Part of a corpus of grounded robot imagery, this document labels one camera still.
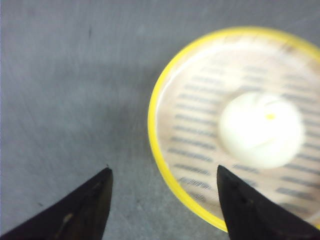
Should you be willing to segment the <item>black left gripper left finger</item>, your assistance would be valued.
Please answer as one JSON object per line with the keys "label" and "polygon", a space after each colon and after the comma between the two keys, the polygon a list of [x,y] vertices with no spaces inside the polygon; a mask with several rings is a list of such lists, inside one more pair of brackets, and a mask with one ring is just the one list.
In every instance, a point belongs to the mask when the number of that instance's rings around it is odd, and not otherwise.
{"label": "black left gripper left finger", "polygon": [[113,171],[106,167],[2,240],[101,240],[110,214]]}

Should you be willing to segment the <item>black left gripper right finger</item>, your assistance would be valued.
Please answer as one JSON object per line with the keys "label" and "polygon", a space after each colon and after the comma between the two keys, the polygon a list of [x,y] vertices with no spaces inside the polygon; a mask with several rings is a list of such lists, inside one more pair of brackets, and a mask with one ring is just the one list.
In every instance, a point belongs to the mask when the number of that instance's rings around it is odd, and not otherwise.
{"label": "black left gripper right finger", "polygon": [[222,165],[217,167],[219,203],[232,240],[318,240],[320,231],[270,201]]}

